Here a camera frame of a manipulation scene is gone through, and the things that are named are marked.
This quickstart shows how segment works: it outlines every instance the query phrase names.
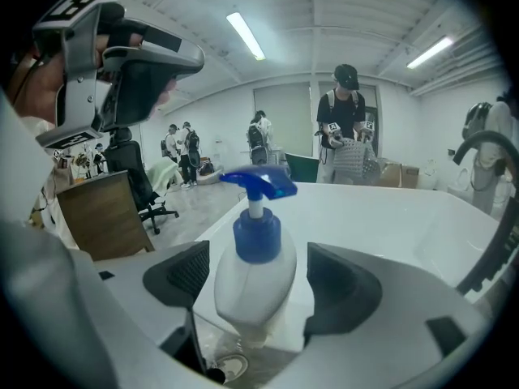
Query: white sink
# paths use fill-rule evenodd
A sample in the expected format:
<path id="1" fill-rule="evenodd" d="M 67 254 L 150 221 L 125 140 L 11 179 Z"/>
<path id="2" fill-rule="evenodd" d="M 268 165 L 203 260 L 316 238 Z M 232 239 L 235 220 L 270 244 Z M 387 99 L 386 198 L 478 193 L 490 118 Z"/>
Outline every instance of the white sink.
<path id="1" fill-rule="evenodd" d="M 441 191 L 308 183 L 299 183 L 298 188 L 294 197 L 265 203 L 290 231 L 298 251 L 285 321 L 267 340 L 267 346 L 282 350 L 302 350 L 304 323 L 313 314 L 313 293 L 306 280 L 308 242 L 408 263 L 455 287 L 476 264 L 498 225 L 475 207 Z M 214 277 L 224 249 L 234 240 L 232 223 L 245 208 L 247 201 L 242 200 L 197 239 L 211 242 L 211 272 L 195 312 L 233 333 L 217 315 Z M 474 301 L 478 294 L 471 292 L 467 298 Z"/>
<path id="2" fill-rule="evenodd" d="M 451 195 L 455 195 L 457 198 L 460 198 L 467 203 L 472 203 L 472 195 L 474 194 L 473 190 L 465 190 L 453 185 L 449 185 L 447 186 L 447 192 Z"/>

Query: spray bottle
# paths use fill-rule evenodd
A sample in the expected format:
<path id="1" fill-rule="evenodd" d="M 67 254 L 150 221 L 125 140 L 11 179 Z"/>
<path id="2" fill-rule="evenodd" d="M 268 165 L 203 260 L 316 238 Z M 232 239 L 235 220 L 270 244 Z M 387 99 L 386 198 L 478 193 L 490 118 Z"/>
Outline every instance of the spray bottle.
<path id="1" fill-rule="evenodd" d="M 263 196 L 280 199 L 298 188 L 281 166 L 242 167 L 220 179 L 245 187 L 249 208 L 234 222 L 234 241 L 218 264 L 215 305 L 249 346 L 262 347 L 282 316 L 297 266 L 294 242 L 263 207 Z"/>

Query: desk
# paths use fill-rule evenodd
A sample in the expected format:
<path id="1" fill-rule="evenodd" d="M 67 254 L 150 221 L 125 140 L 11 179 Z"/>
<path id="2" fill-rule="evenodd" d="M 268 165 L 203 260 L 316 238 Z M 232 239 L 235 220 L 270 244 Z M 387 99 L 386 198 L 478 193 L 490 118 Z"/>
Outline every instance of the desk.
<path id="1" fill-rule="evenodd" d="M 72 237 L 94 261 L 154 250 L 135 207 L 126 171 L 88 179 L 57 197 Z"/>

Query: fluorescent light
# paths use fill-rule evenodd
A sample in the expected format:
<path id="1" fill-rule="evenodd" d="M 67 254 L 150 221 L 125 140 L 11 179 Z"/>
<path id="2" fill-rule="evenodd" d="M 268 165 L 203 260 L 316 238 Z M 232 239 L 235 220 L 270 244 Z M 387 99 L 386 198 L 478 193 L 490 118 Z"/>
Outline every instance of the fluorescent light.
<path id="1" fill-rule="evenodd" d="M 407 65 L 407 67 L 409 69 L 414 69 L 416 66 L 422 65 L 427 59 L 432 58 L 437 53 L 441 52 L 445 48 L 448 48 L 453 43 L 454 42 L 452 39 L 450 39 L 448 37 L 444 37 L 441 41 L 436 43 L 430 49 L 426 50 L 424 53 L 422 53 L 420 56 L 418 56 L 416 59 L 414 59 L 411 63 L 409 63 Z"/>
<path id="2" fill-rule="evenodd" d="M 251 50 L 256 61 L 263 61 L 265 59 L 263 50 L 261 50 L 260 45 L 258 45 L 254 35 L 245 23 L 245 20 L 243 20 L 242 15 L 236 12 L 232 15 L 228 15 L 227 20 L 229 20 L 229 23 L 232 24 L 233 28 L 238 32 L 238 35 L 243 39 L 245 45 Z"/>

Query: black cap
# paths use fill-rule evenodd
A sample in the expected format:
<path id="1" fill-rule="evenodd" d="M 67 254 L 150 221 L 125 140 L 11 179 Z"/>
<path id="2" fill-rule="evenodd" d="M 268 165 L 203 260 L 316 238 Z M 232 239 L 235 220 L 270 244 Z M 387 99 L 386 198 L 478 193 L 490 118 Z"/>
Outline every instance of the black cap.
<path id="1" fill-rule="evenodd" d="M 343 88 L 352 91 L 358 89 L 357 70 L 351 65 L 346 63 L 339 65 L 335 68 L 333 76 L 335 76 L 335 79 Z"/>

